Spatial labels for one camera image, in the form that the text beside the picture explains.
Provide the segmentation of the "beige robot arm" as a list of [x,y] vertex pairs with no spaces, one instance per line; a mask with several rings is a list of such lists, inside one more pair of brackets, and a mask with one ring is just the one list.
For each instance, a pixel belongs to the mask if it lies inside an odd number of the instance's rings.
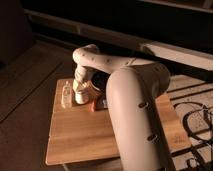
[[124,171],[175,171],[155,99],[170,83],[165,65],[102,54],[94,44],[76,49],[75,101],[89,100],[86,84],[96,71],[109,75],[106,99]]

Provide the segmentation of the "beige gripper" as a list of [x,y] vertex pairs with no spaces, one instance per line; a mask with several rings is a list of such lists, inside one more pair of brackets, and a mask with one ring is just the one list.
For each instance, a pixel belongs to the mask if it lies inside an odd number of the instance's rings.
[[78,65],[75,69],[73,80],[73,91],[77,104],[86,104],[89,101],[87,88],[88,81],[92,78],[94,71],[91,68]]

